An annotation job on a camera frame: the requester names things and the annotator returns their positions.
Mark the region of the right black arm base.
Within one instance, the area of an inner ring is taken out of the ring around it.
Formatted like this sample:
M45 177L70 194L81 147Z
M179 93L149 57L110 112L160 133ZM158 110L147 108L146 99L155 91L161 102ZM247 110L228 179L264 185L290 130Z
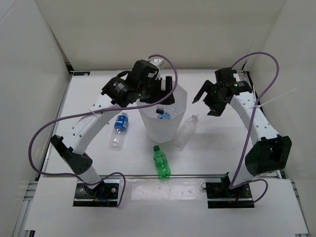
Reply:
M254 208L249 184L232 190L224 181L204 182L200 187L206 191L208 209Z

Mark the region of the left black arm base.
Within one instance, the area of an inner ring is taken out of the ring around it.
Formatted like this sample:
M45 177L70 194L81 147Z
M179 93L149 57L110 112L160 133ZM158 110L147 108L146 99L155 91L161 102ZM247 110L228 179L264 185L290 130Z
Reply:
M91 190L83 183L77 182L74 207L117 207L119 200L119 179L105 180L104 184Z

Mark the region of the crushed blue-label water bottle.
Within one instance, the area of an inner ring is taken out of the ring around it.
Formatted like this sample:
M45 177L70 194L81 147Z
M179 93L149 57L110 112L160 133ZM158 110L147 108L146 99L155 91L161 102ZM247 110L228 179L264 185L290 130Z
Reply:
M172 116L171 116L170 113L164 111L163 114L159 114L159 115L157 116L157 118L158 118L158 119L170 120L170 119L172 119Z

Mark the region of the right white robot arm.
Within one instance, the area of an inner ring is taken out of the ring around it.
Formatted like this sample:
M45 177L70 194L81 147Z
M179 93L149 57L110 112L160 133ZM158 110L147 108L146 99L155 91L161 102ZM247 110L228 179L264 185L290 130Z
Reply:
M252 148L243 148L236 170L229 172L229 180L222 184L222 193L230 198L256 177L284 169L292 146L289 136L277 132L256 107L248 82L236 80L235 74L232 68L216 70L216 83L206 80L193 100L196 103L205 94L203 102L210 109L208 115L214 117L221 116L226 105L230 105L248 131L246 142L251 142Z

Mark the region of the clear unlabelled plastic bottle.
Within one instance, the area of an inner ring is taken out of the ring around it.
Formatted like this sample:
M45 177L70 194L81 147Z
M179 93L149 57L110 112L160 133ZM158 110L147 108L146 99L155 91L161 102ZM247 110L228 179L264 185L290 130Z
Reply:
M198 114L191 115L183 122L172 141L177 150L181 151L185 148L196 131L197 122Z

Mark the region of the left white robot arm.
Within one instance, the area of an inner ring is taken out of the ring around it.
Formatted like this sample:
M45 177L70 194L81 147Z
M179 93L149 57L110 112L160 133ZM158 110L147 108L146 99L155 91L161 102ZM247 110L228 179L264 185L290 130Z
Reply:
M178 86L171 82L171 89L161 89L160 72L166 57L154 54L147 60L138 60L132 70L119 73L102 88L101 94L88 113L78 114L79 121L69 135L53 135L51 144L72 170L72 176L86 186L93 198L102 195L103 180L92 165L86 149L108 122L121 111L170 105L169 98Z

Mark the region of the small black-label bottle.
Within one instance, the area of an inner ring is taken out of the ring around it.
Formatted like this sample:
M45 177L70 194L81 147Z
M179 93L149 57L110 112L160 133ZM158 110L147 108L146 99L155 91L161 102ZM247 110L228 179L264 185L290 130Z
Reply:
M157 114L160 114L160 115L164 114L164 108L158 107L158 108L156 109L156 113L157 113Z

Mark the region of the blue-label clear bottle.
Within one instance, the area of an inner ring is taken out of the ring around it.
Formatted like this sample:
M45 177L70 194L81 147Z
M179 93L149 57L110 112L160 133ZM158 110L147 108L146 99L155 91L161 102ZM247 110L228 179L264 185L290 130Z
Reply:
M124 139L127 133L129 117L127 112L120 113L114 123L114 128L110 137L110 147L114 150L122 150Z

